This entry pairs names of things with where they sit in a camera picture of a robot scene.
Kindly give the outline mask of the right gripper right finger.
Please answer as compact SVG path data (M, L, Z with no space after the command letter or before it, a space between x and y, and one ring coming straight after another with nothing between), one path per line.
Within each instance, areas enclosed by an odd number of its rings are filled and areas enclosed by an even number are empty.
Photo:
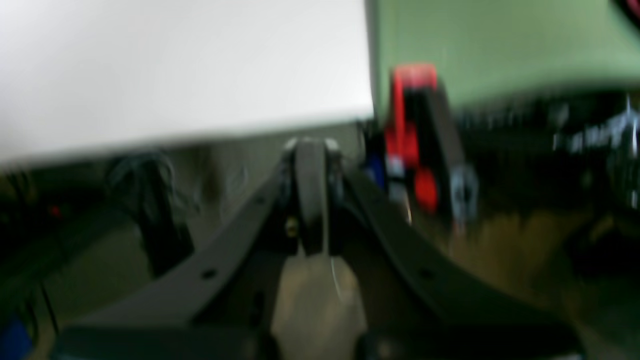
M556 317L464 271L404 219L327 140L330 255L358 281L357 360L535 360L583 353Z

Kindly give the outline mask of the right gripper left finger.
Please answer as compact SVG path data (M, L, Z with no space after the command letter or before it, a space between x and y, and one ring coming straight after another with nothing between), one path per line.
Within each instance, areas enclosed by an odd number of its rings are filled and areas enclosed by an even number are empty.
M203 250L55 341L52 360L281 360L272 322L288 260L323 250L329 144L291 139Z

